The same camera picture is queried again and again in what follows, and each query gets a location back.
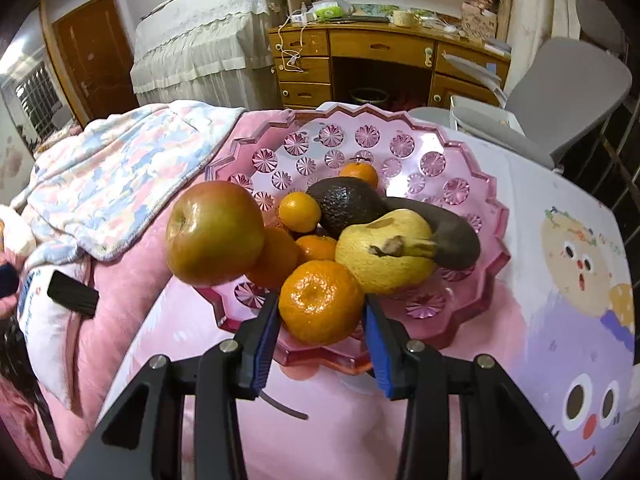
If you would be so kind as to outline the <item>orange mandarin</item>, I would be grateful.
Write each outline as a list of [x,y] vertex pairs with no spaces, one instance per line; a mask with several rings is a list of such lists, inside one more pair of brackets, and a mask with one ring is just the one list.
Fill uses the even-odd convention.
[[298,266],[298,255],[298,246],[288,232],[276,226],[266,226],[262,252],[246,277],[259,287],[280,289]]
[[350,162],[340,171],[341,177],[356,178],[367,182],[371,188],[378,188],[378,172],[368,162]]
[[346,266],[311,260],[284,282],[279,312],[292,337],[307,346],[326,346],[348,338],[362,315],[364,292]]
[[325,235],[304,235],[295,241],[299,251],[299,262],[329,260],[335,258],[336,240]]

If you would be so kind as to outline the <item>yellow pear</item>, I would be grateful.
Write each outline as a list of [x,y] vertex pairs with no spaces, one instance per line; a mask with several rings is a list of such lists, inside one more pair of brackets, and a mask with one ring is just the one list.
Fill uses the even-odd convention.
[[396,209],[368,224],[344,229],[335,261],[366,294],[393,296],[423,284],[436,270],[430,225],[416,212]]

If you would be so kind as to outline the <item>red yellow apple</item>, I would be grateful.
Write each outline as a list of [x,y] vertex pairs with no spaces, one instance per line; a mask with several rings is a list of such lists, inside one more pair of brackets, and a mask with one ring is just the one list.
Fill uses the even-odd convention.
[[167,265],[183,283],[217,286],[245,274],[265,243],[262,213],[245,188],[207,181],[189,188],[166,226]]

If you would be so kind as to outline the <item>dark overripe banana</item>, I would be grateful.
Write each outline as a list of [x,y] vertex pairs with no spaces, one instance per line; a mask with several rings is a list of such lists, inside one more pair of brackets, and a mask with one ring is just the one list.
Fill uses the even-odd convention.
[[395,235],[382,244],[371,245],[370,254],[378,257],[427,258],[449,270],[465,270],[480,258],[480,239],[465,219],[453,212],[403,197],[384,198],[389,210],[409,209],[432,229],[432,235]]

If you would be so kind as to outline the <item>small yellow orange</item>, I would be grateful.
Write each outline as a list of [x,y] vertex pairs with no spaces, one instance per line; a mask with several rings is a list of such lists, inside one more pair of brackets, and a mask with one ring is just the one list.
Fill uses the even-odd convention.
[[293,192],[285,196],[279,205],[278,217],[291,231],[312,232],[321,218],[317,201],[304,192]]

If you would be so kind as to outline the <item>dark green avocado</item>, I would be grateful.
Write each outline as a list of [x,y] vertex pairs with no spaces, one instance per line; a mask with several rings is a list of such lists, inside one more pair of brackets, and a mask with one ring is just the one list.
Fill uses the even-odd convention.
[[312,184],[307,193],[320,206],[320,226],[334,238],[348,226],[368,224],[390,211],[374,188],[356,178],[323,179]]

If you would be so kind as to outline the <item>pink floral blanket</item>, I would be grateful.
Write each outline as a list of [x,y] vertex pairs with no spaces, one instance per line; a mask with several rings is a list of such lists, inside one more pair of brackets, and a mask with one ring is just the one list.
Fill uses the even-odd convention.
[[[39,156],[2,208],[1,421],[37,474],[60,474],[170,278],[164,229],[241,117],[179,100],[98,119]],[[54,270],[99,292],[93,318],[47,295]]]

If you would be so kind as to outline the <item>cartoon printed tablecloth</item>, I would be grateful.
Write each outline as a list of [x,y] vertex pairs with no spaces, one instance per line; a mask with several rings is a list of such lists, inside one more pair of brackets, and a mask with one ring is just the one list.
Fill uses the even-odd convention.
[[[467,138],[480,168],[497,180],[510,211],[506,248],[488,310],[459,328],[447,353],[494,356],[525,388],[548,422],[560,417],[559,388],[579,372],[602,389],[620,383],[620,420],[590,437],[562,434],[564,450],[583,479],[602,479],[620,462],[639,422],[639,371],[631,355],[599,321],[575,308],[548,305],[551,276],[542,263],[544,211],[567,210],[597,234],[614,283],[628,266],[616,223],[577,186],[487,141]],[[247,473],[253,479],[389,479],[397,464],[405,404],[383,398],[371,377],[320,366],[271,370],[267,399],[239,407]]]

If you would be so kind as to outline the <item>pink plastic fruit bowl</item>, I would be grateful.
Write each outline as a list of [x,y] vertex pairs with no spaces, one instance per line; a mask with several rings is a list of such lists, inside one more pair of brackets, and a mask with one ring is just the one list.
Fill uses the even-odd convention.
[[382,302],[410,336],[437,349],[488,309],[495,277],[510,259],[503,243],[509,211],[498,201],[496,179],[464,143],[405,113],[334,104],[264,117],[232,138],[205,177],[245,188],[268,226],[279,224],[285,196],[319,191],[318,230],[333,238],[390,208],[447,209],[431,224],[447,248],[435,272],[404,298]]

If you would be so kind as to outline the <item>brown wooden door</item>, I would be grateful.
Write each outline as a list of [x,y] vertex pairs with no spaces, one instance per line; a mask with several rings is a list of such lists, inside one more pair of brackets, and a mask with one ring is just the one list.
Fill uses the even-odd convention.
[[116,0],[89,0],[56,20],[50,0],[40,0],[38,12],[53,73],[81,125],[138,106],[134,56]]

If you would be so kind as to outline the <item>white tray on chair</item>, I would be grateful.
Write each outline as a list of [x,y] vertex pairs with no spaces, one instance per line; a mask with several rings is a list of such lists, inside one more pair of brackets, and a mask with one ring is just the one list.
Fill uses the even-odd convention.
[[500,106],[493,106],[484,102],[466,98],[465,96],[452,96],[450,98],[450,115],[451,123],[456,124],[457,127],[466,127],[470,123],[464,120],[465,117],[472,118],[478,115],[483,115],[498,122],[501,125],[508,126],[515,130],[517,133],[524,136],[524,130],[518,118],[509,112],[504,110]]

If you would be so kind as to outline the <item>black waste bin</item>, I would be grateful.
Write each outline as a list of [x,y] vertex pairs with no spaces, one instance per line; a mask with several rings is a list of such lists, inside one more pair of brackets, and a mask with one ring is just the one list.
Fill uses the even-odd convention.
[[370,104],[378,107],[384,106],[390,99],[386,91],[375,88],[352,89],[350,97],[359,105]]

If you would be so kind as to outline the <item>metal window grille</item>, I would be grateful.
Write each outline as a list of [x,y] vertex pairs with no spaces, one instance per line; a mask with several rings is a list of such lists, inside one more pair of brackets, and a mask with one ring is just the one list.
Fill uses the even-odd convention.
[[639,95],[631,93],[605,122],[562,157],[564,176],[612,210],[632,279],[639,279]]

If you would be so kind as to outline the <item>wooden desk with drawers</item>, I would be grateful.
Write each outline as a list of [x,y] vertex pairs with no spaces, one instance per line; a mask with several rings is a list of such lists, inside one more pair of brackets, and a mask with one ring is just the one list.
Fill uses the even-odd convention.
[[450,107],[452,96],[496,105],[496,97],[450,64],[464,58],[506,81],[510,56],[457,34],[383,23],[281,25],[269,31],[273,71],[281,101],[310,110],[329,100],[355,103],[352,89],[375,88],[390,95],[383,110]]

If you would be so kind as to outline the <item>lace covered cabinet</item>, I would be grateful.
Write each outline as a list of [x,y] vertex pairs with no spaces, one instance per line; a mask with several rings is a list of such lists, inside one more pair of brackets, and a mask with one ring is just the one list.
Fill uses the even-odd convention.
[[268,30],[280,14],[280,0],[166,3],[136,29],[130,79],[138,102],[279,107]]

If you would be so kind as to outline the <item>grey office chair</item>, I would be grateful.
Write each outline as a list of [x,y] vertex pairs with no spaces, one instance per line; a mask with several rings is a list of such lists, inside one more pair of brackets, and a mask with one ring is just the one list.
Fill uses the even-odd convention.
[[577,0],[579,25],[585,41],[554,37],[539,49],[524,77],[505,94],[500,78],[464,58],[446,60],[476,79],[513,113],[524,136],[486,116],[451,123],[450,107],[418,107],[409,115],[434,122],[496,144],[548,169],[554,169],[566,151],[595,126],[605,122],[628,96],[631,71],[623,61],[627,40],[623,27],[601,0]]

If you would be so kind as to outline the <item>green tissue pack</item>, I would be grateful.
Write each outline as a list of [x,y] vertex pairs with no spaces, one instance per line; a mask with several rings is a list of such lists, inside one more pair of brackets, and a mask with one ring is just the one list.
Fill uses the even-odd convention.
[[354,13],[354,7],[346,0],[318,0],[312,4],[311,12],[323,23],[348,18]]

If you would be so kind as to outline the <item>doll on desk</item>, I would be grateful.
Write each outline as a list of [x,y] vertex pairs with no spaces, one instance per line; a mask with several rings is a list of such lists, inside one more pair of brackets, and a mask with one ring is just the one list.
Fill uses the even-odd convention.
[[495,38],[500,0],[468,0],[462,3],[462,30],[481,40]]

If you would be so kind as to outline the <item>white floral curtain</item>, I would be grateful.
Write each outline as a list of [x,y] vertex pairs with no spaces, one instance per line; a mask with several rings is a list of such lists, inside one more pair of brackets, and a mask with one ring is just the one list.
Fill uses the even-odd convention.
[[508,44],[513,61],[530,63],[546,40],[579,35],[576,0],[512,0]]

